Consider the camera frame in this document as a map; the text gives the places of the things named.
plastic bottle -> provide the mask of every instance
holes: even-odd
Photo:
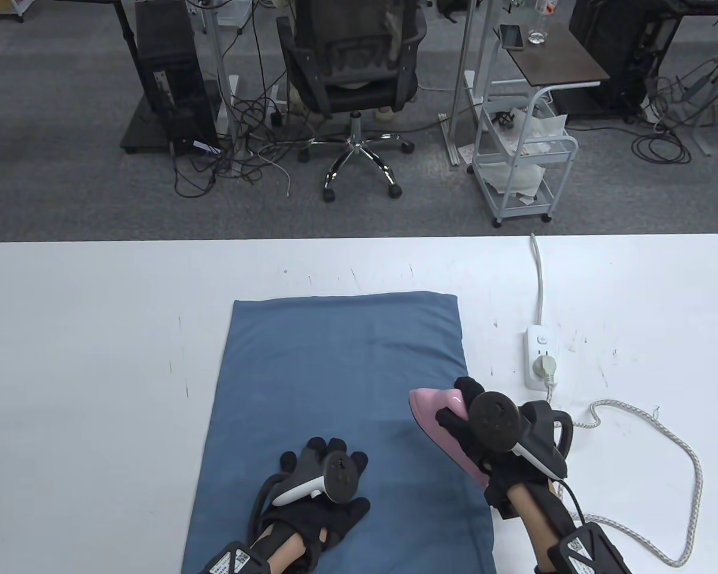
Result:
[[[542,44],[548,37],[550,22],[556,11],[558,0],[537,0],[534,5],[534,21],[529,27],[529,42]]]

chair base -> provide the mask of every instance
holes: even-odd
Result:
[[[384,177],[386,177],[386,180],[388,181],[388,196],[392,199],[399,199],[402,194],[402,188],[397,183],[397,180],[394,177],[394,172],[390,169],[390,167],[388,167],[388,164],[386,164],[386,162],[381,159],[380,155],[376,154],[374,151],[372,151],[372,149],[370,149],[370,145],[378,142],[386,142],[388,140],[395,140],[397,142],[401,142],[402,151],[404,153],[410,154],[415,150],[415,145],[412,142],[408,142],[407,140],[403,139],[400,134],[397,133],[384,133],[382,134],[382,136],[365,139],[362,136],[361,131],[361,113],[351,112],[351,134],[350,136],[348,136],[348,139],[310,139],[309,142],[307,142],[298,152],[298,161],[309,161],[309,150],[312,148],[312,146],[342,146],[343,148],[345,148],[345,150],[335,161],[332,162],[332,165],[327,172],[327,175],[324,177],[324,202],[332,203],[333,201],[335,201],[335,192],[332,191],[331,188],[332,182],[335,180],[335,178],[337,178],[337,174],[338,172],[340,172],[340,168],[343,167],[343,165],[346,164],[348,159],[351,158],[351,156],[354,154],[365,156],[365,158],[372,161],[373,164],[375,164],[376,167],[381,170]]]

blue towel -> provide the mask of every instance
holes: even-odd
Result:
[[[481,490],[420,430],[409,391],[466,375],[457,298],[429,292],[236,301],[182,574],[244,541],[283,451],[343,438],[372,508],[324,553],[332,574],[495,574]]]

black computer case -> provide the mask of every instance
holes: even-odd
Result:
[[[184,0],[135,3],[135,26],[146,96],[176,153],[191,150],[194,140],[220,147],[220,94],[215,81],[203,81]]]
[[[665,0],[577,0],[569,30],[610,76],[587,90],[604,114],[638,111],[679,21]]]

black glove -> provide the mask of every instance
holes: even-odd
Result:
[[[463,394],[466,409],[477,396],[484,393],[484,387],[471,377],[460,377],[455,381],[455,388]],[[484,496],[490,506],[500,512],[504,519],[517,517],[518,514],[507,498],[507,492],[516,484],[542,484],[547,488],[548,478],[530,462],[512,452],[495,452],[482,445],[468,426],[468,421],[461,419],[449,409],[441,409],[436,413],[436,421],[452,435],[463,449],[466,456],[476,466],[489,475],[489,484]]]
[[[332,438],[329,444],[324,438],[315,437],[309,440],[309,448],[319,454],[323,459],[333,451],[346,452],[346,443],[340,438]],[[359,476],[367,468],[367,455],[364,452],[354,452],[351,460],[356,464]],[[285,452],[279,458],[282,472],[292,473],[296,469],[298,456],[294,452]],[[348,531],[357,525],[367,512],[370,511],[370,501],[367,498],[354,498],[345,505],[337,505],[322,493],[316,498],[304,497],[284,506],[269,506],[261,516],[260,530],[277,524],[286,524],[293,528],[303,538],[306,546],[306,555],[296,563],[300,569],[311,571],[318,562],[319,555],[345,538]],[[319,538],[321,529],[327,531],[327,539],[322,542]]]

